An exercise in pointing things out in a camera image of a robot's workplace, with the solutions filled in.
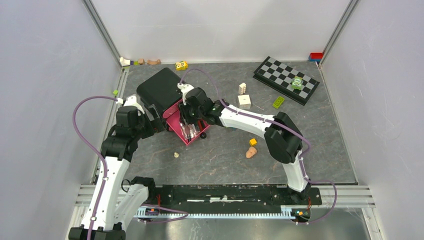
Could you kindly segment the pink drawer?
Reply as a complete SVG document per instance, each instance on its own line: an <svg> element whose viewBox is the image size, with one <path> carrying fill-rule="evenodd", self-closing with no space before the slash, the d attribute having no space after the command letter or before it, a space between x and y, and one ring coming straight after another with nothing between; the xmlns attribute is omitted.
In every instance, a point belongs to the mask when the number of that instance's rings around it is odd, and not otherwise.
<svg viewBox="0 0 424 240"><path fill-rule="evenodd" d="M180 102L176 102L175 104L173 104L172 106L170 106L168 109L166 109L163 114L162 117L164 119L168 119L169 117L171 117L174 113L176 113L179 110L179 103Z"/></svg>
<svg viewBox="0 0 424 240"><path fill-rule="evenodd" d="M194 124L184 124L180 121L180 112L176 112L166 120L169 130L174 132L186 146L194 140L207 137L206 130L210 127L204 120L198 120Z"/></svg>

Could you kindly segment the pink top drawer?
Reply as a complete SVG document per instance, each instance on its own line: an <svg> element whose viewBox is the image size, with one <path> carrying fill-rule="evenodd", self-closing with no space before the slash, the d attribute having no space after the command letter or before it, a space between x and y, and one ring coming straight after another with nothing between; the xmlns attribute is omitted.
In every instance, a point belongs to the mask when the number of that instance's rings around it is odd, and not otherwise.
<svg viewBox="0 0 424 240"><path fill-rule="evenodd" d="M179 103L180 102L176 102L175 104L173 104L172 106L170 106L168 109L166 109L163 114L162 117L164 119L168 119L169 117L171 117L174 113L176 113L179 110Z"/></svg>

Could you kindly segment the clear plastic bag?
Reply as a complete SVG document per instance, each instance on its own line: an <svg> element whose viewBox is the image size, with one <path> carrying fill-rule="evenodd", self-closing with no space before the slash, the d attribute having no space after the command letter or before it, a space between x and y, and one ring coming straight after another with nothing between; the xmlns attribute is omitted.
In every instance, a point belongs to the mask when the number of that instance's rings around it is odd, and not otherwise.
<svg viewBox="0 0 424 240"><path fill-rule="evenodd" d="M195 137L197 137L200 132L199 127L195 124L184 124L181 122L180 128L181 128L181 133L184 139L187 140L188 142L190 142Z"/></svg>

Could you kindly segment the black makeup organizer box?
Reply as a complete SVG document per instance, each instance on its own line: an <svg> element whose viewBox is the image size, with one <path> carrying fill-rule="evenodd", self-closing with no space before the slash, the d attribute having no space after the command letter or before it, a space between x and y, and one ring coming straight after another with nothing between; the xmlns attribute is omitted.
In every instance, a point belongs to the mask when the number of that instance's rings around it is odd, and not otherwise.
<svg viewBox="0 0 424 240"><path fill-rule="evenodd" d="M141 83L136 93L144 105L155 105L159 114L182 100L177 84L181 78L170 68L165 67Z"/></svg>

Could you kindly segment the white cube box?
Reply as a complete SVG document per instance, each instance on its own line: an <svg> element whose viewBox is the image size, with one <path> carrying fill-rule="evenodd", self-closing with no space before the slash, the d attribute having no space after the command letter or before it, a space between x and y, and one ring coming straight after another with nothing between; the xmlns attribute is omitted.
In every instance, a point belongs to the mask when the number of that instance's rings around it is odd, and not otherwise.
<svg viewBox="0 0 424 240"><path fill-rule="evenodd" d="M251 108L251 98L248 94L238 95L238 108L242 110L248 110Z"/></svg>

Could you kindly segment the beige makeup sponge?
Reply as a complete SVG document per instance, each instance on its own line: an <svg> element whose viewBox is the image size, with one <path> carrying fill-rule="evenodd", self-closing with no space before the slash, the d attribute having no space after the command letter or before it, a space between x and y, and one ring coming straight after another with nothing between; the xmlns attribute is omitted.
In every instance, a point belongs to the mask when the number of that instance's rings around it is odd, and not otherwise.
<svg viewBox="0 0 424 240"><path fill-rule="evenodd" d="M253 146L249 147L248 150L245 153L245 157L247 159L251 159L252 157L254 157L257 154L257 149Z"/></svg>

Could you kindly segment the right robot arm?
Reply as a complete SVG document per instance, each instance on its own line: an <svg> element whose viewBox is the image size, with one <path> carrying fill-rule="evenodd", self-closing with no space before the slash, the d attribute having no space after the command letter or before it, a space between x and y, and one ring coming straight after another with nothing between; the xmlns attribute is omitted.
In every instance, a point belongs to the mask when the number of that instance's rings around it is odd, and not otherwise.
<svg viewBox="0 0 424 240"><path fill-rule="evenodd" d="M283 165L289 199L302 204L309 198L308 177L301 166L302 143L306 139L286 113L258 114L222 99L212 101L200 87L179 83L177 88L182 95L182 119L186 123L203 120L209 125L235 128L263 138L270 155Z"/></svg>

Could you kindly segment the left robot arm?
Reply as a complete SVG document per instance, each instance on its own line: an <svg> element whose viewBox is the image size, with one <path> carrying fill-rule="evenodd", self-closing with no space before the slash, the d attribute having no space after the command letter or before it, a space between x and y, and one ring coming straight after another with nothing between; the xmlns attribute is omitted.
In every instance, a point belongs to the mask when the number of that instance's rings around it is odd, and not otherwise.
<svg viewBox="0 0 424 240"><path fill-rule="evenodd" d="M118 108L116 124L103 141L99 178L89 208L78 227L69 230L70 240L124 240L137 209L157 198L155 181L136 176L125 197L118 196L138 141L153 136L155 129L138 103Z"/></svg>

